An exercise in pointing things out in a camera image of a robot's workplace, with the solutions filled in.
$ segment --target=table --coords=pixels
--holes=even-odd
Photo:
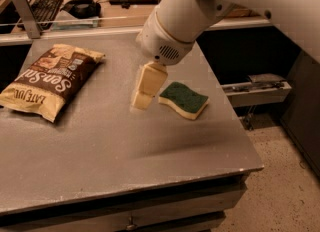
[[[218,226],[223,210],[245,192],[246,177],[263,169],[197,44],[168,67],[163,86],[179,81],[209,96],[196,121],[156,98],[147,111],[130,108],[137,70],[147,62],[135,38],[33,41],[22,70],[54,43],[91,48],[106,58],[54,124],[0,109],[0,226],[200,231]]]

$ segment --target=brown snack bag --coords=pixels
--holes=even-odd
[[[55,44],[0,94],[0,105],[37,113],[54,122],[104,54],[76,46]]]

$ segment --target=green sponge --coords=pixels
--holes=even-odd
[[[170,106],[181,116],[195,120],[207,106],[209,98],[182,83],[173,82],[160,94],[158,101]]]

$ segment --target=concrete floor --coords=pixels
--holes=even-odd
[[[252,125],[247,134],[265,168],[250,175],[248,190],[212,232],[320,231],[320,179],[271,116],[255,115]]]

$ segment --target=black keyboard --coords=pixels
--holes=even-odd
[[[31,10],[37,22],[40,22],[42,30],[49,29],[57,16],[63,0],[35,0],[31,5]]]

